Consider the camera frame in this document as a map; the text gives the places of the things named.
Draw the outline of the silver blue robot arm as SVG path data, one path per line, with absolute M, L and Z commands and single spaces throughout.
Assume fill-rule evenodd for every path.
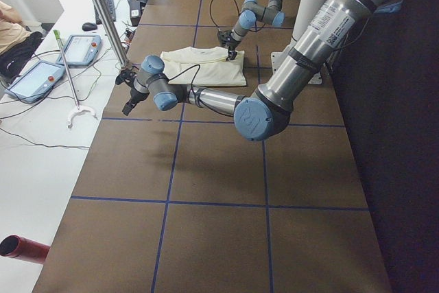
M 236 48 L 257 22 L 273 27 L 280 27 L 285 19 L 282 11 L 283 0 L 268 0 L 266 5 L 261 5 L 257 0 L 245 0 L 236 24 L 231 30 L 217 34 L 221 46 L 228 51 L 228 60 L 237 56 Z
M 326 0 L 304 34 L 276 58 L 272 77 L 249 97 L 198 87 L 193 82 L 176 84 L 168 73 L 169 65 L 158 56 L 147 56 L 137 73 L 120 73 L 115 80 L 131 89 L 123 113 L 128 115 L 148 97 L 161 111 L 186 102 L 232 117 L 243 137 L 262 141 L 287 127 L 294 100 L 356 22 L 400 7 L 401 0 Z

